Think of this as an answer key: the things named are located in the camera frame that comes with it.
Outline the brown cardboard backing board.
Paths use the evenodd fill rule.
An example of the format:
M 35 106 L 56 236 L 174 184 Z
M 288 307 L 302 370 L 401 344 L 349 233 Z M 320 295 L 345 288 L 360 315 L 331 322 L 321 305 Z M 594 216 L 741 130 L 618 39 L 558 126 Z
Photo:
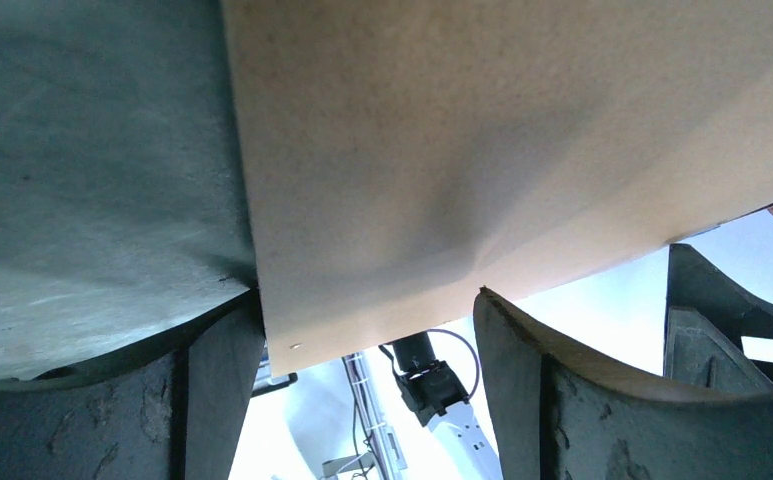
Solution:
M 773 204 L 773 1 L 226 1 L 278 374 Z

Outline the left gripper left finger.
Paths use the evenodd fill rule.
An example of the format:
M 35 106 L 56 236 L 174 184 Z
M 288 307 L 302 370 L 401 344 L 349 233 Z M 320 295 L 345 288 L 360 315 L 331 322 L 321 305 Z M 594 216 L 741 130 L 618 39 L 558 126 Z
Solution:
M 225 479 L 265 346 L 246 292 L 110 353 L 0 381 L 0 479 Z

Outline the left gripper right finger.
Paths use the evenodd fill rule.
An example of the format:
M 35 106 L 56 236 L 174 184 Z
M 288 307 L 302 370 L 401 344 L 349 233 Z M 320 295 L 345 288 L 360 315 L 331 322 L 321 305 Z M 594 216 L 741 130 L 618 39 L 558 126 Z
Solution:
M 773 479 L 773 392 L 637 369 L 489 288 L 473 320 L 505 478 Z

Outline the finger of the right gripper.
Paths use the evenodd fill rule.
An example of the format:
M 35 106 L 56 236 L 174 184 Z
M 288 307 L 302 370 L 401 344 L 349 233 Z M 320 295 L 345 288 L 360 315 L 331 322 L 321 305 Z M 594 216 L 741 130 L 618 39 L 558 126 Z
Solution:
M 717 391 L 773 391 L 766 376 L 697 310 L 666 311 L 663 376 Z
M 773 304 L 750 293 L 688 244 L 669 246 L 666 308 L 694 310 L 728 340 L 773 339 Z

